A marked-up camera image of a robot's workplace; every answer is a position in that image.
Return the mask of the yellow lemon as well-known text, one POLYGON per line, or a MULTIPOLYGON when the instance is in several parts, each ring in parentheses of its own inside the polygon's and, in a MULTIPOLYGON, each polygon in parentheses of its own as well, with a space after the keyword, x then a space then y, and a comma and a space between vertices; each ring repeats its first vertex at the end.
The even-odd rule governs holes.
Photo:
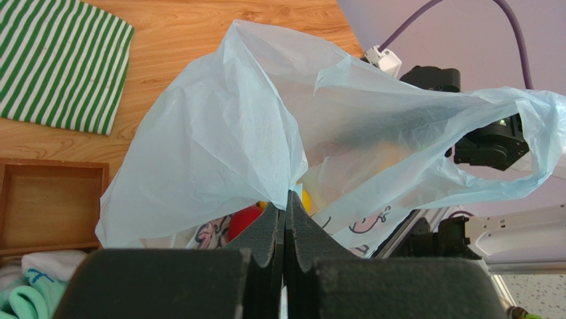
POLYGON ((312 216, 314 213, 312 212, 312 200, 310 194, 304 188, 303 183, 297 183, 294 188, 294 191, 298 192, 299 198, 301 199, 302 205, 308 216, 312 216))

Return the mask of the red apple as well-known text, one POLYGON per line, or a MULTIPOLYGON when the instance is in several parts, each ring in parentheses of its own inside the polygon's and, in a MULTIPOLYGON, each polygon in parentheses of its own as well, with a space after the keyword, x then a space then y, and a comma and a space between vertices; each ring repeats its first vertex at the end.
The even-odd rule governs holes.
POLYGON ((240 235, 249 225, 251 225, 263 212, 259 206, 253 205, 237 211, 229 223, 227 239, 232 241, 240 235))

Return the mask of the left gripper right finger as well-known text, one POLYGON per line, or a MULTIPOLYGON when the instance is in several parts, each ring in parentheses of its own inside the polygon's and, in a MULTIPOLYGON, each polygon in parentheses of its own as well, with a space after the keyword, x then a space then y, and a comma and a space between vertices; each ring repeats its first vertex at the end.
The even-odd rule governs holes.
POLYGON ((430 231, 419 219, 384 258, 355 256, 305 212, 294 191, 285 210, 284 281, 290 318, 505 318, 469 247, 466 217, 430 231))

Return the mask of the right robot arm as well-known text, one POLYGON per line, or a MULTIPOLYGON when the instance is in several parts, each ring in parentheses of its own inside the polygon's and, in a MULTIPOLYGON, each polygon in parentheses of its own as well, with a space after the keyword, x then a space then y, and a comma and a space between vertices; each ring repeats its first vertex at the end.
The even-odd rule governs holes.
MULTIPOLYGON (((447 156, 486 179, 532 171, 517 116, 466 135, 447 156)), ((565 157, 524 199, 412 212, 377 256, 470 259, 493 274, 564 274, 565 157)))

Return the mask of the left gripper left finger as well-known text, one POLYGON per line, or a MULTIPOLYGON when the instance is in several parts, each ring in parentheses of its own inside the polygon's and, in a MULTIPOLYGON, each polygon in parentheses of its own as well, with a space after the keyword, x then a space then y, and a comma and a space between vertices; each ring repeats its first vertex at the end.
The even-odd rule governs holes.
POLYGON ((104 249, 72 277, 56 318, 277 318, 281 210, 221 249, 104 249))

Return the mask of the light blue plastic bag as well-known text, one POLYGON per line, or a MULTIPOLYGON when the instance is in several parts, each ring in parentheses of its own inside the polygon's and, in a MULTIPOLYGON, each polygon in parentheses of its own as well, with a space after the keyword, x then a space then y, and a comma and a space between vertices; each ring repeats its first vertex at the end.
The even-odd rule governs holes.
POLYGON ((314 221, 373 252, 415 209, 520 199, 565 147, 565 97, 496 88, 423 90, 298 31, 236 20, 149 109, 101 198, 105 248, 201 245, 259 201, 302 184, 314 221), (519 114, 532 173, 476 177, 445 157, 471 131, 519 114))

